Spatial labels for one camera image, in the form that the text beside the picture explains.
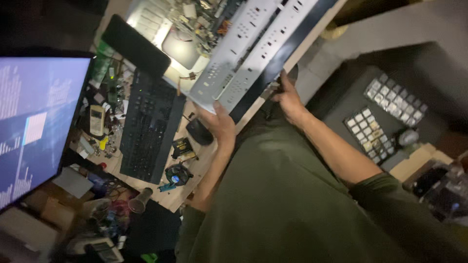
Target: person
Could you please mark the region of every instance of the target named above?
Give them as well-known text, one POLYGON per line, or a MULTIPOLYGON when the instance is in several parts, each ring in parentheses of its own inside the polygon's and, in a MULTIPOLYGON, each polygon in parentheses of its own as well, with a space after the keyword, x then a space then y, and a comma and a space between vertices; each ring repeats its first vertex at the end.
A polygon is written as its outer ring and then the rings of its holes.
POLYGON ((231 161, 231 117, 200 110, 218 148, 183 213, 178 262, 468 262, 395 178, 305 109, 284 71, 281 82, 287 122, 269 121, 231 161))

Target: multimeter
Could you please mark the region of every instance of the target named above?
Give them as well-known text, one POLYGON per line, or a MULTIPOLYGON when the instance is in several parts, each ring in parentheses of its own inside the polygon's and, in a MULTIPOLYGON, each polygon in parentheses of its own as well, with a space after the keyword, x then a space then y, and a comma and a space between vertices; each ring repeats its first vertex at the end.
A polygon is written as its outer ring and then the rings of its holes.
POLYGON ((96 136, 104 135, 104 117, 106 111, 99 105, 91 105, 89 109, 89 132, 96 136))

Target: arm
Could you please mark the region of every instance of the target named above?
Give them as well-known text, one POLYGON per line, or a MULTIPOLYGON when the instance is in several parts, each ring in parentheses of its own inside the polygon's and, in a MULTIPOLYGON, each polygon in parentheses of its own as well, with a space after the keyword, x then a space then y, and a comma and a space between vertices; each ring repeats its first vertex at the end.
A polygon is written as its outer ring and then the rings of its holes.
POLYGON ((212 197, 216 190, 219 177, 229 162, 231 153, 234 150, 235 131, 234 121, 226 110, 215 102, 214 109, 216 115, 198 108, 198 115, 208 124, 208 129, 218 142, 218 149, 214 154, 213 161, 198 184, 195 196, 192 199, 191 207, 184 210, 182 226, 179 231, 179 241, 177 242, 175 255, 177 262, 188 262, 193 244, 198 235, 200 226, 205 219, 205 213, 210 210, 212 197))
POLYGON ((198 109, 200 117, 208 124, 208 129, 213 133, 218 142, 218 149, 210 168, 198 184, 197 191, 192 200, 191 206, 202 212, 210 210, 215 186, 229 162, 235 143, 234 121, 219 102, 214 103, 214 109, 216 115, 204 109, 198 109))
POLYGON ((280 102, 289 122, 303 130, 337 176, 352 184, 350 194, 373 221, 421 262, 466 262, 468 253, 429 211, 391 175, 346 143, 300 102, 285 72, 280 102))
POLYGON ((273 100, 280 102, 288 121, 305 133, 338 177, 356 184, 382 172, 370 159, 307 111, 284 71, 281 82, 284 92, 275 95, 273 100))

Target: monitor bezel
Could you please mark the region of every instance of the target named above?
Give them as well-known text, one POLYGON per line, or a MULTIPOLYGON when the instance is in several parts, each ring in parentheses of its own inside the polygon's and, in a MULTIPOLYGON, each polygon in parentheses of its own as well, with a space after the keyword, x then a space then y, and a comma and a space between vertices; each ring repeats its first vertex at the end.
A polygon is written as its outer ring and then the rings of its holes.
MULTIPOLYGON (((22 49, 12 49, 8 51, 1 51, 0 58, 89 58, 88 69, 86 71, 84 82, 81 86, 80 96, 78 97, 78 102, 76 103, 75 111, 73 113, 72 122, 70 123, 70 129, 76 123, 79 117, 79 111, 82 105, 82 101, 84 98, 84 91, 88 86, 88 82, 91 78, 92 69, 94 66, 94 59, 96 58, 96 54, 89 52, 89 51, 70 51, 70 50, 57 50, 49 47, 29 47, 29 48, 22 48, 22 49)), ((15 201, 9 203, 2 209, 0 209, 0 214, 5 212, 6 210, 12 207, 23 208, 20 203, 26 197, 32 194, 32 192, 41 186, 49 183, 54 178, 56 178, 62 172, 62 163, 63 163, 63 153, 70 145, 70 136, 67 136, 64 148, 62 149, 62 158, 60 158, 60 162, 58 163, 57 172, 52 175, 49 179, 45 180, 41 184, 37 185, 36 187, 30 189, 28 192, 23 194, 22 196, 18 197, 15 201)))

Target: finger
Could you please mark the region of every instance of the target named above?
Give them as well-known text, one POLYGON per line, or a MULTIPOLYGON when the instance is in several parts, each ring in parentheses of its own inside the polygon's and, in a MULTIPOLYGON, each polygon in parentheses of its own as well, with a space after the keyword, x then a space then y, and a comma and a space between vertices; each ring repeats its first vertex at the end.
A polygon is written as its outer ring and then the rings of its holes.
POLYGON ((281 73, 279 75, 281 77, 281 84, 283 86, 284 91, 293 91, 294 90, 294 85, 291 84, 288 78, 288 74, 286 71, 283 69, 281 70, 281 73))
POLYGON ((195 104, 195 108, 197 109, 197 115, 200 116, 202 119, 206 121, 210 121, 215 115, 202 107, 195 104))
POLYGON ((213 103, 213 108, 214 108, 214 111, 216 111, 216 114, 219 116, 228 115, 226 108, 224 108, 223 105, 221 105, 221 103, 218 101, 215 101, 213 103))
POLYGON ((274 95, 273 97, 271 97, 271 100, 274 101, 274 102, 280 102, 280 101, 281 101, 281 98, 282 98, 282 97, 281 97, 282 95, 283 95, 283 94, 276 94, 276 95, 274 95))

